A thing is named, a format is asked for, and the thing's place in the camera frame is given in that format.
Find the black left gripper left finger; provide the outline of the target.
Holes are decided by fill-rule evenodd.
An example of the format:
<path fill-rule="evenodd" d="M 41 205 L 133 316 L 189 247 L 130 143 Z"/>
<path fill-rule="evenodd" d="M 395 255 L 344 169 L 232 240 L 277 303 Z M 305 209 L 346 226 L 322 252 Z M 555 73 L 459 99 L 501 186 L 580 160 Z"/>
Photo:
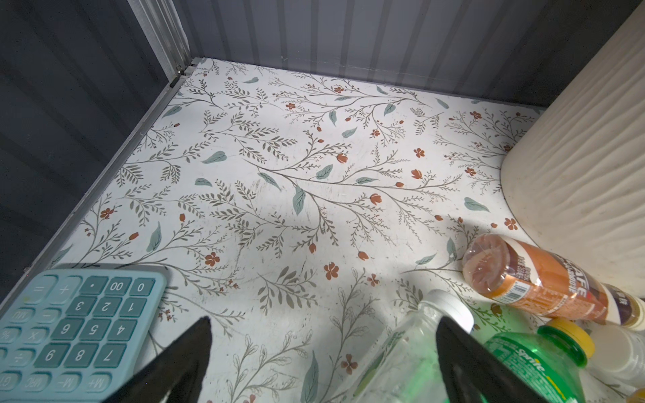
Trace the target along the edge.
<path fill-rule="evenodd" d="M 213 342 L 209 317 L 198 319 L 107 402 L 196 402 Z"/>

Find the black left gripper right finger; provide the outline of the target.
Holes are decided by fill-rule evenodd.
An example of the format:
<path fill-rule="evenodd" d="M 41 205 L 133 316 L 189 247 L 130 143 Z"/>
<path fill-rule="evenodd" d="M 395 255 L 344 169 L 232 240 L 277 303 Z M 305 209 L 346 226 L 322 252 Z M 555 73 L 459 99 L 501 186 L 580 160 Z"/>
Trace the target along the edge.
<path fill-rule="evenodd" d="M 546 403 L 450 317 L 436 332 L 438 362 L 451 403 Z"/>

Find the clear bottle white cap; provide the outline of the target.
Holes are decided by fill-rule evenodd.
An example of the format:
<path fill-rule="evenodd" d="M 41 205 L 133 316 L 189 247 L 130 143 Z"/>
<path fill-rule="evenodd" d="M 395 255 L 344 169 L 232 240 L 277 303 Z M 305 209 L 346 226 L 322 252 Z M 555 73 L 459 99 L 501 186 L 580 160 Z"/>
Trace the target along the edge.
<path fill-rule="evenodd" d="M 339 386 L 333 401 L 447 402 L 436 341 L 443 318 L 468 333 L 475 325 L 471 310 L 458 297 L 431 290 L 378 345 L 371 360 Z"/>

